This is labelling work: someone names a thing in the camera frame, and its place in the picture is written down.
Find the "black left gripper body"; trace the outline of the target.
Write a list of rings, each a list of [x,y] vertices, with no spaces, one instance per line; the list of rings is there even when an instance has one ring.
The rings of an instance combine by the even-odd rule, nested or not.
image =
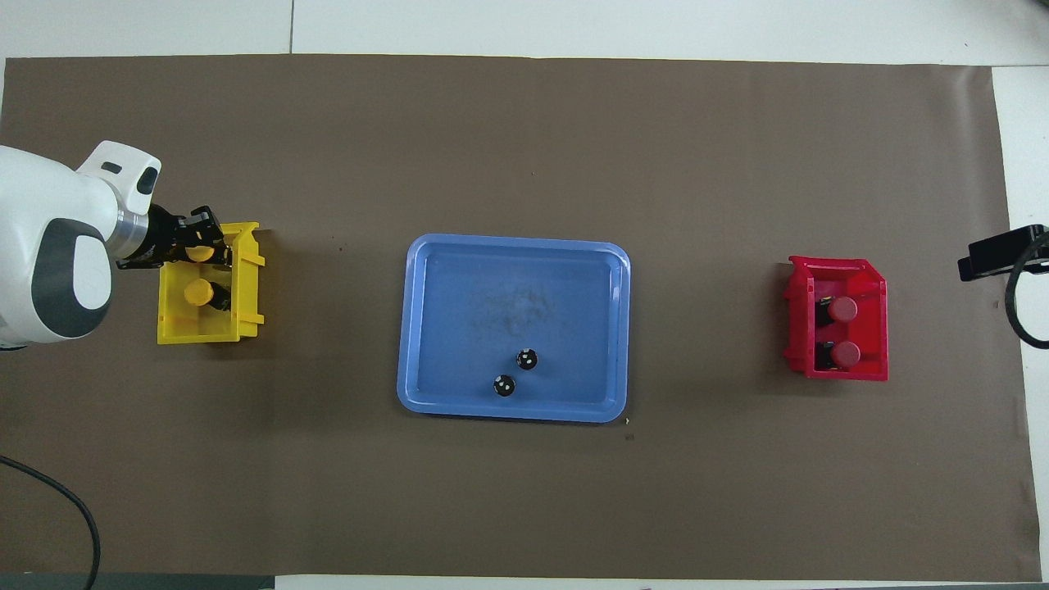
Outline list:
[[[160,268],[174,246],[176,227],[176,216],[160,205],[150,205],[145,216],[123,213],[119,222],[120,271]]]

